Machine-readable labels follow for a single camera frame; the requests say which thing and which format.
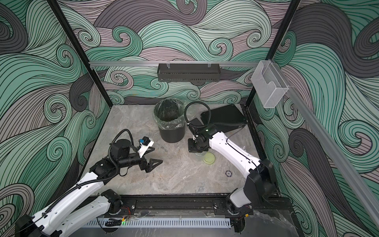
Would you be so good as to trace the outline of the glass oatmeal jar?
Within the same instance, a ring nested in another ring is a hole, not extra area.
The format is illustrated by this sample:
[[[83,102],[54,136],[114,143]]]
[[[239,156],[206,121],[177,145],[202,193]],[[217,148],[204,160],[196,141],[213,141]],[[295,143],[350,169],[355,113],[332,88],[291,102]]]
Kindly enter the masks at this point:
[[[207,152],[193,153],[192,158],[197,162],[202,162]]]

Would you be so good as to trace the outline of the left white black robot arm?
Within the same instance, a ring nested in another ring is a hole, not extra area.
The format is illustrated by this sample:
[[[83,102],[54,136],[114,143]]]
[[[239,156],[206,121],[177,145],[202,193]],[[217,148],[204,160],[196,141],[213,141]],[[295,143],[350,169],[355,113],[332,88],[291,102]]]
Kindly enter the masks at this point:
[[[121,196],[108,189],[89,204],[80,205],[101,189],[121,168],[139,166],[146,173],[162,164],[161,160],[146,160],[145,154],[154,151],[153,140],[143,137],[135,147],[127,139],[113,141],[108,155],[98,161],[71,189],[48,207],[32,216],[24,215],[15,223],[16,237],[67,237],[89,221],[103,214],[118,215],[122,211]]]

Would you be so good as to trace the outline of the light green jar lid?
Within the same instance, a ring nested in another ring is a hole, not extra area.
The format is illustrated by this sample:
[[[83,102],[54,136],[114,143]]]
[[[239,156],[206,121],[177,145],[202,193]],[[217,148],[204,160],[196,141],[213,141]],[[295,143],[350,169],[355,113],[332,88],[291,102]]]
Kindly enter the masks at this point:
[[[212,165],[215,162],[216,158],[214,154],[206,152],[202,160],[205,164]]]

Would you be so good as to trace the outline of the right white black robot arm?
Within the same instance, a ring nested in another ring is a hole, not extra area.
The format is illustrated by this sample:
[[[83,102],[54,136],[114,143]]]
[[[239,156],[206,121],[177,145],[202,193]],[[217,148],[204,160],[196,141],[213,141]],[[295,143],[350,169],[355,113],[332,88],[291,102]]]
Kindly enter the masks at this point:
[[[277,189],[277,177],[272,162],[257,158],[237,144],[214,125],[188,123],[193,138],[188,140],[190,153],[202,153],[212,149],[232,165],[246,179],[242,188],[234,190],[227,197],[227,209],[232,215],[242,212],[244,207],[261,206]]]

